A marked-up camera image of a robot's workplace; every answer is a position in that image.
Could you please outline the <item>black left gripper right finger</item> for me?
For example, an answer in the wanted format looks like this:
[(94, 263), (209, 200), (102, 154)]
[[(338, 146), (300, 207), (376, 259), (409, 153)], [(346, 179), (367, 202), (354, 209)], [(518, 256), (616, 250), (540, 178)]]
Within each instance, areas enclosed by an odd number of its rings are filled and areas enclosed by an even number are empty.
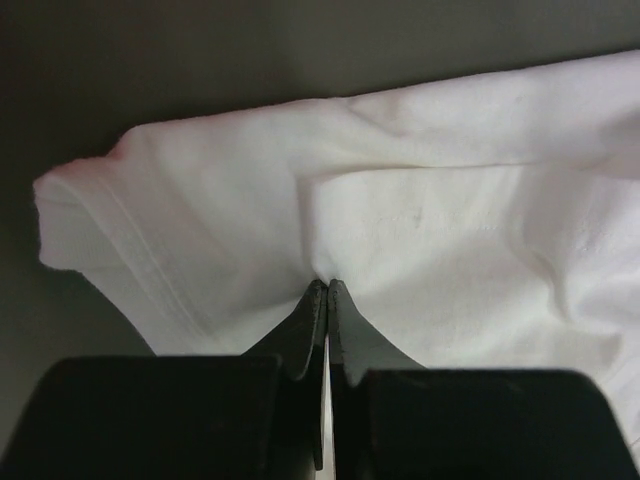
[(335, 477), (357, 479), (360, 453), (368, 436), (367, 400), (360, 384), (371, 370), (424, 367), (361, 314), (341, 280), (329, 283), (327, 324)]

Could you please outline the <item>white t-shirt with red print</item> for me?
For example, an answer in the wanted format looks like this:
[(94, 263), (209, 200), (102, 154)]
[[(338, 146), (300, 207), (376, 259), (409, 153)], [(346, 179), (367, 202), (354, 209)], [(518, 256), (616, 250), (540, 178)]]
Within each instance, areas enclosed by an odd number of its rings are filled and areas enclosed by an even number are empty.
[(637, 52), (142, 125), (34, 194), (42, 263), (157, 354), (340, 279), (426, 366), (586, 373), (639, 446)]

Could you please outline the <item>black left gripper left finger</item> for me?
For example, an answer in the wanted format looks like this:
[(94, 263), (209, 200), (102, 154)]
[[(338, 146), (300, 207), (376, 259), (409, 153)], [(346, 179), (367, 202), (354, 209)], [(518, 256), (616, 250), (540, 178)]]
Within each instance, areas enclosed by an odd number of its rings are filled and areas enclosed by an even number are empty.
[(277, 469), (324, 467), (327, 293), (327, 285), (312, 281), (293, 311), (245, 353), (280, 361), (272, 427)]

